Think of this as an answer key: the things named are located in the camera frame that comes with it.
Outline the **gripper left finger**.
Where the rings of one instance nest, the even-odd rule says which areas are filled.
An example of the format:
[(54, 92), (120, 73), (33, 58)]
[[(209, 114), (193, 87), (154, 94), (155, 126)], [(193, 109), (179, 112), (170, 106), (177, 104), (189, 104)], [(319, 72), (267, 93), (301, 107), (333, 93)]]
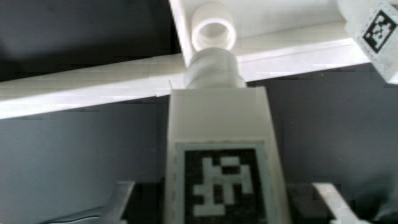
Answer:
[(134, 189), (136, 183), (132, 181), (120, 182), (100, 214), (61, 221), (49, 221), (47, 224), (129, 224), (125, 213)]

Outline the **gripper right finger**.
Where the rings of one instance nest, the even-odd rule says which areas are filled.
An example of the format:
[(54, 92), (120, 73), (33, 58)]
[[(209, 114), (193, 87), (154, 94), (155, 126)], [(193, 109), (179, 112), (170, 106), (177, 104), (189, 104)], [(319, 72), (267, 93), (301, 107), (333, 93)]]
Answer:
[(360, 219), (337, 186), (331, 183), (315, 183), (314, 186), (335, 216), (330, 224), (372, 224)]

